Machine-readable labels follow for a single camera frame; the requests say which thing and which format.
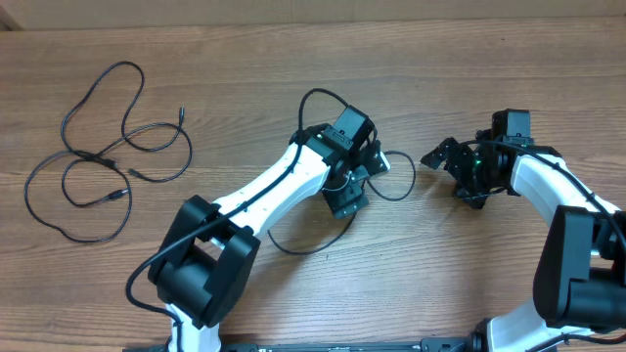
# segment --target table surface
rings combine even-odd
[[[624,18],[3,32],[0,48],[1,350],[163,343],[168,320],[131,306],[126,278],[157,250],[186,198],[229,194],[282,155],[299,100],[313,87],[338,92],[372,118],[384,149],[415,160],[446,137],[471,139],[496,110],[532,110],[537,143],[559,150],[603,198],[626,205]],[[75,244],[30,217],[23,183],[40,160],[63,149],[63,116],[121,60],[146,73],[129,128],[176,123],[184,105],[194,159],[172,182],[131,179],[133,211],[119,237]],[[98,151],[118,138],[138,84],[130,68],[114,71],[72,119],[70,142]],[[305,125],[332,122],[340,112],[332,99],[315,96]],[[135,141],[155,146],[171,133],[148,132]],[[153,154],[122,146],[109,157],[122,170],[165,176],[186,155],[181,140]],[[69,205],[60,178],[70,160],[35,179],[33,208],[78,237],[110,233],[127,199]],[[390,161],[392,171],[376,184],[400,195],[411,169],[401,157]],[[422,166],[404,201],[367,190],[371,204],[346,236],[315,255],[286,256],[264,241],[222,333],[262,343],[415,340],[465,335],[482,318],[511,311],[530,297],[548,226],[522,198],[500,195],[471,210],[451,197],[453,184],[446,172]],[[89,200],[123,183],[84,164],[67,186],[76,199]],[[304,250],[329,241],[343,224],[314,197],[274,233],[284,246]],[[159,304],[145,276],[134,289]]]

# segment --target cable plug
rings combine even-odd
[[[122,198],[127,193],[128,193],[128,189],[113,191],[105,197],[105,200],[115,200],[118,198]]]

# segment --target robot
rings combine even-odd
[[[480,322],[469,336],[430,337],[414,342],[258,346],[222,345],[219,323],[241,297],[260,239],[295,204],[322,192],[336,218],[368,204],[362,183],[390,169],[373,121],[338,98],[345,110],[333,124],[299,128],[280,160],[250,184],[212,203],[194,196],[176,215],[157,254],[129,279],[131,303],[172,318],[165,346],[127,351],[295,352],[295,351],[554,351],[561,342],[626,328],[626,214],[595,196],[566,168],[553,148],[535,146],[527,110],[494,113],[491,129],[476,140],[444,140],[422,158],[437,169],[445,162],[457,181],[454,195],[475,209],[507,191],[526,197],[550,225],[533,283],[533,296],[511,313]],[[469,145],[478,145],[471,149]],[[222,252],[213,258],[194,245],[211,241]],[[592,268],[592,255],[613,261]],[[166,309],[132,296],[132,282],[145,269]]]

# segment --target wooden surface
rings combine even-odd
[[[26,30],[626,14],[626,0],[0,0],[2,7],[9,27]]]
[[[167,319],[127,303],[126,278],[157,250],[184,199],[231,193],[277,160],[312,87],[368,113],[384,148],[415,160],[448,136],[471,139],[489,127],[493,111],[530,109],[536,141],[563,153],[603,198],[626,205],[623,18],[3,32],[0,48],[0,350],[114,351],[163,342]],[[23,182],[62,149],[65,113],[120,60],[147,75],[129,128],[175,122],[185,105],[194,160],[166,184],[132,179],[134,209],[121,235],[78,245],[30,217]],[[127,68],[105,79],[72,120],[70,142],[96,151],[117,138],[137,85]],[[305,124],[332,122],[340,111],[316,96]],[[154,146],[170,134],[150,132],[137,142]],[[182,141],[157,154],[128,146],[110,153],[123,169],[155,175],[174,172],[186,155]],[[68,160],[33,182],[33,207],[77,236],[105,235],[126,199],[68,205],[60,189]],[[393,170],[376,183],[399,195],[410,168],[402,158],[390,161]],[[67,181],[84,200],[122,186],[95,165],[77,167]],[[530,297],[548,226],[522,198],[493,197],[475,211],[450,197],[452,187],[446,172],[420,167],[402,202],[368,190],[371,204],[349,233],[319,254],[285,256],[264,241],[222,333],[262,343],[412,340],[466,334],[480,319],[511,311]],[[342,225],[313,198],[274,230],[285,246],[305,249]],[[135,291],[158,304],[145,276]]]

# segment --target wooden table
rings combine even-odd
[[[30,170],[63,148],[60,123],[110,64],[130,60],[147,75],[129,127],[176,122],[194,143],[179,179],[131,179],[134,208],[112,242],[71,243],[35,222],[22,188]],[[69,125],[77,147],[97,151],[119,136],[139,84],[129,68],[106,78]],[[626,205],[626,20],[490,20],[320,25],[175,27],[0,33],[0,350],[114,351],[163,343],[168,320],[131,306],[129,273],[154,253],[184,199],[235,191],[273,164],[296,128],[301,96],[338,92],[371,116],[385,149],[419,160],[444,138],[471,139],[491,113],[532,110],[533,137],[607,200]],[[305,124],[332,122],[340,106],[315,97]],[[154,146],[171,131],[137,138]],[[110,153],[122,169],[177,170],[181,140],[145,154]],[[33,207],[76,236],[111,232],[127,199],[76,209],[63,198],[66,158],[40,173]],[[403,193],[400,157],[376,183]],[[123,187],[112,172],[81,165],[69,192],[88,200]],[[291,257],[264,241],[247,290],[221,331],[262,343],[397,341],[465,335],[484,317],[530,297],[548,226],[524,199],[492,197],[481,211],[450,197],[453,179],[419,168],[415,190],[387,202],[370,190],[348,234],[329,249]],[[344,222],[321,197],[275,227],[289,248],[329,241]],[[159,304],[145,276],[137,295]],[[563,350],[589,350],[588,345]]]

